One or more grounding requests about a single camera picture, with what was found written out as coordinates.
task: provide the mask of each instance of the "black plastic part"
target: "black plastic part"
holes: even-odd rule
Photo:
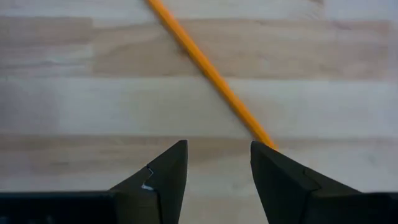
[[[103,192],[1,193],[0,224],[176,224],[187,178],[187,142]]]
[[[251,167],[270,224],[398,223],[397,193],[363,194],[256,141]]]

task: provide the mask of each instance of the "wooden surface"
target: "wooden surface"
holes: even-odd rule
[[[165,0],[285,155],[398,190],[394,0]],[[264,223],[250,136],[141,0],[0,2],[0,190],[108,189],[189,139],[181,223]]]

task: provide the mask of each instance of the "yellow pencil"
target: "yellow pencil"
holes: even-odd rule
[[[243,121],[246,127],[252,132],[253,136],[266,144],[267,146],[277,150],[269,135],[264,131],[262,126],[256,121],[254,116],[249,112],[241,100],[229,88],[227,82],[218,73],[217,69],[211,64],[207,57],[202,53],[194,41],[184,31],[171,13],[165,8],[160,0],[146,0],[157,15],[162,19],[164,25],[173,33],[178,42],[187,50],[191,59],[201,68],[206,77],[214,84],[218,92],[228,102],[229,106]]]

